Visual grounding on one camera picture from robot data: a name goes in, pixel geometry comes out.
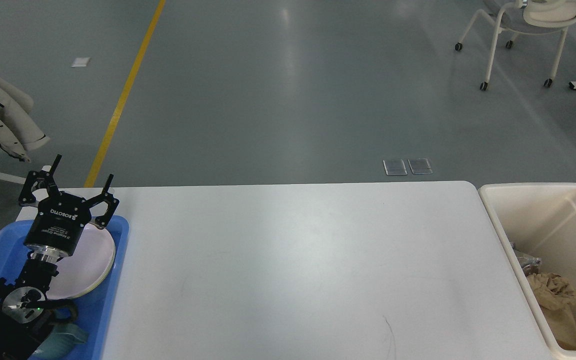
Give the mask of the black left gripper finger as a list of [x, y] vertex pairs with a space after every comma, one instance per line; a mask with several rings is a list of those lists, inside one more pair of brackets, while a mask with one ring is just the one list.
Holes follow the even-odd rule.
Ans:
[[102, 191], [93, 196], [90, 199], [84, 201], [84, 208], [91, 211], [92, 208], [100, 205], [105, 204], [106, 210], [103, 214], [94, 217], [89, 221], [90, 224], [94, 225], [99, 230], [105, 229], [110, 222], [112, 216], [114, 216], [116, 209], [119, 206], [119, 199], [115, 198], [112, 193], [110, 193], [110, 187], [112, 181], [114, 180], [114, 174], [110, 173], [108, 178], [103, 185]]
[[45, 189], [48, 198], [55, 197], [60, 193], [54, 174], [61, 159], [62, 155], [58, 153], [48, 170], [29, 171], [18, 196], [18, 204], [21, 207], [36, 207], [39, 201], [34, 192], [39, 189]]

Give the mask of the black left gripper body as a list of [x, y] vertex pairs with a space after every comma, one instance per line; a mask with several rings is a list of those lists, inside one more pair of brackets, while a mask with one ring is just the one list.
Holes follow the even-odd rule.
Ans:
[[72, 256], [84, 227], [92, 219], [87, 200], [60, 191], [39, 201], [37, 210], [23, 245], [30, 249], [55, 249], [62, 258]]

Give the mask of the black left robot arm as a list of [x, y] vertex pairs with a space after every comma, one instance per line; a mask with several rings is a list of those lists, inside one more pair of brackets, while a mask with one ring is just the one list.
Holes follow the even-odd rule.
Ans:
[[48, 170], [30, 171], [18, 197], [37, 214], [23, 240], [29, 252], [18, 277], [11, 284], [0, 278], [0, 360], [27, 360], [57, 330], [75, 324], [75, 302], [48, 297], [58, 262], [74, 255], [87, 224], [104, 230], [120, 203], [110, 192], [114, 174], [91, 198], [59, 189], [54, 175], [61, 158]]

